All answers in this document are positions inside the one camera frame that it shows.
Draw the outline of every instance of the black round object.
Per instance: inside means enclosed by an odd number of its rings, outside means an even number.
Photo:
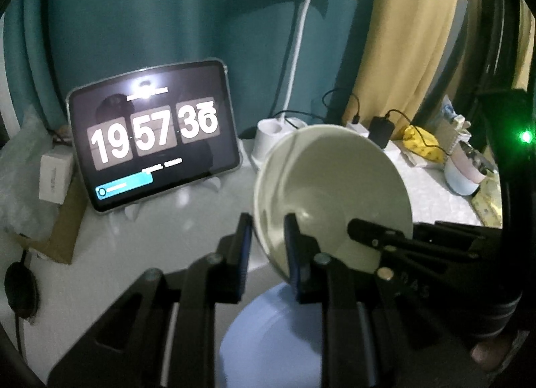
[[[37,312],[39,292],[33,273],[21,262],[9,266],[4,278],[7,302],[20,318],[33,317]]]

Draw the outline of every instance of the clear plastic bag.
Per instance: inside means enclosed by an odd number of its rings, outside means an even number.
[[[39,199],[41,155],[52,138],[33,107],[19,133],[0,150],[0,225],[33,240],[50,237],[59,206]]]

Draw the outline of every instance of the metal bolt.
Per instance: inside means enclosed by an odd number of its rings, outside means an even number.
[[[323,252],[317,253],[313,259],[316,264],[321,266],[325,266],[331,262],[331,256]]]
[[[146,281],[156,281],[160,277],[160,270],[157,268],[150,268],[145,271],[145,280]]]
[[[380,279],[383,279],[384,281],[390,281],[391,279],[393,279],[395,272],[393,272],[393,270],[388,267],[380,267],[376,274]]]
[[[209,253],[206,256],[206,260],[208,261],[209,264],[212,264],[215,266],[216,264],[220,264],[223,261],[223,256],[221,256],[221,254],[219,254],[218,252],[213,252],[213,253]]]

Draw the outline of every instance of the number 36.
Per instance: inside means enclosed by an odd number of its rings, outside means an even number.
[[[197,136],[199,128],[206,134],[212,134],[218,128],[214,101],[199,102],[196,107],[198,110],[197,117],[192,105],[183,105],[177,111],[179,119],[184,119],[184,124],[189,126],[189,128],[181,128],[181,136],[187,139],[193,139]]]

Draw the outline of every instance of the cardboard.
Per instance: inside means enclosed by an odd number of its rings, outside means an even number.
[[[14,235],[15,240],[24,249],[35,249],[43,255],[61,262],[71,264],[74,245],[78,238],[80,223],[87,207],[87,194],[79,176],[71,181],[63,205],[54,224],[52,234],[47,240],[37,241],[23,235]]]

